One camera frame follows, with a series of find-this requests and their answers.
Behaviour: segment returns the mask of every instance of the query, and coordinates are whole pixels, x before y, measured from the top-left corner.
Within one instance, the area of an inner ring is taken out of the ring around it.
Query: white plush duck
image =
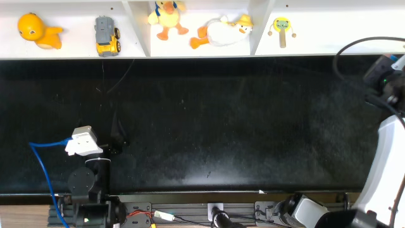
[[[197,49],[202,44],[226,46],[239,42],[252,32],[253,24],[249,15],[242,15],[235,23],[228,22],[228,18],[210,20],[206,26],[198,29],[198,38],[191,38],[190,45]]]

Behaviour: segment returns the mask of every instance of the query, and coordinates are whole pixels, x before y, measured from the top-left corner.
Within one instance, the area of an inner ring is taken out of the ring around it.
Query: green and yellow rattle
[[[274,27],[274,30],[276,30],[280,34],[280,48],[285,48],[287,47],[287,42],[285,41],[285,33],[291,28],[292,31],[292,37],[296,38],[297,34],[294,33],[292,27],[291,27],[291,22],[290,20],[286,19],[285,17],[278,17],[274,20],[273,24],[270,26],[270,31],[268,32],[268,35],[272,35],[273,32],[271,32],[271,27]]]

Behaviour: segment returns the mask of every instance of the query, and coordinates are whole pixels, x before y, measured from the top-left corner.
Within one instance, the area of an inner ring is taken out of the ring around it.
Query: yellow and gray toy truck
[[[121,44],[118,41],[121,34],[118,28],[114,27],[114,21],[108,16],[96,18],[96,46],[101,57],[116,56],[121,51]]]

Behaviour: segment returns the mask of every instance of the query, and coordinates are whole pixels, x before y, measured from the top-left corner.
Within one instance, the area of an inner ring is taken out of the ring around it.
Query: toy head
[[[290,29],[291,27],[291,23],[288,19],[284,17],[279,17],[276,18],[276,20],[274,20],[273,26],[277,32],[280,32],[282,29],[288,31],[288,29]]]
[[[45,34],[44,22],[34,13],[23,15],[18,21],[20,35],[28,41],[37,41]]]
[[[177,4],[174,1],[156,1],[157,8],[165,10],[166,13],[172,14],[177,8]]]
[[[239,29],[239,32],[250,34],[253,28],[251,17],[249,15],[242,15],[239,21],[236,22],[236,27]]]

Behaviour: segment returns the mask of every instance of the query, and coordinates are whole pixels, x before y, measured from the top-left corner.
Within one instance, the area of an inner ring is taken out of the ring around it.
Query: duck's orange beak
[[[172,14],[175,11],[175,7],[173,5],[173,2],[168,1],[163,5],[163,9],[166,11],[168,14]]]

